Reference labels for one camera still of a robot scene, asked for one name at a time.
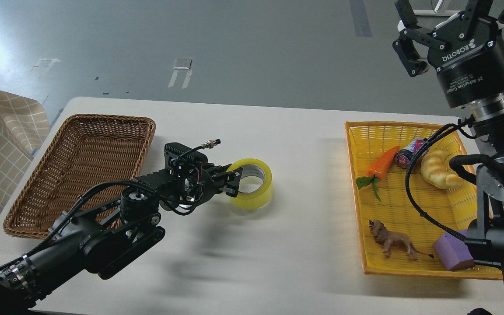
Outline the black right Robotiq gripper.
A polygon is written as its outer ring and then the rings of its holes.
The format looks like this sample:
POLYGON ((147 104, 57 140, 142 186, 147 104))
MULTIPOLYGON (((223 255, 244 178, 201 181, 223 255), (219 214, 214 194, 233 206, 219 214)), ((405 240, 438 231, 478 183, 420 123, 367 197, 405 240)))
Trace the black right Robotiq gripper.
POLYGON ((418 25, 408 0, 396 0, 403 28, 392 46, 410 77, 436 68, 437 80, 450 108, 504 92, 504 0, 469 0, 465 9, 440 23, 434 31, 418 25), (474 27, 460 38, 462 30, 474 27), (429 48, 427 61, 414 43, 429 48))

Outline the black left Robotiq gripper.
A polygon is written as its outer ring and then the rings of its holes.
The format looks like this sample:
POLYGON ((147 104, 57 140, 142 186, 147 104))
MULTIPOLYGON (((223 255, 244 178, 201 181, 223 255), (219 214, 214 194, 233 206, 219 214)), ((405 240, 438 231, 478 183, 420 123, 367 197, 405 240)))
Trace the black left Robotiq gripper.
POLYGON ((232 164, 205 164, 200 168, 190 164, 178 166, 178 176, 182 179, 179 205, 198 206, 221 192, 236 198, 239 194, 240 179, 235 178, 242 175, 243 167, 229 170, 231 166, 232 164))

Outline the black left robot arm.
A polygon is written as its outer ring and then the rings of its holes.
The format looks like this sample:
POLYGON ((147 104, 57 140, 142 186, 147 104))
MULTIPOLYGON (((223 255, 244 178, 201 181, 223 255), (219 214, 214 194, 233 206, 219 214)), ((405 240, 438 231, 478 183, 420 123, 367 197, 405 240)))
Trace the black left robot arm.
POLYGON ((110 279, 165 236, 160 209, 188 215, 225 193, 236 197, 244 170, 208 162, 203 149, 164 147, 164 169, 89 189, 33 250, 0 266, 0 315, 24 315, 82 271, 110 279))

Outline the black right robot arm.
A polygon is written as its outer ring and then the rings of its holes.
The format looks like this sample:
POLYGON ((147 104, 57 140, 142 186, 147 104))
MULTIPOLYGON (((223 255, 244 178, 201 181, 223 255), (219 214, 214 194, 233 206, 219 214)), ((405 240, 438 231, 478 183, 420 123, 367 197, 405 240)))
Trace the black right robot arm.
POLYGON ((504 41, 498 17, 489 15, 491 0, 470 0, 433 29, 418 25, 410 2, 398 0, 396 9, 402 21, 393 47, 411 77, 436 70, 437 79, 451 108, 469 108, 471 116, 457 124, 446 124, 423 145, 429 149, 447 135, 468 126, 476 138, 487 136, 493 155, 458 155, 450 168, 476 186, 477 217, 464 236, 430 217, 414 201, 408 166, 405 188, 408 199, 430 223, 460 239, 478 265, 496 267, 504 282, 504 41))

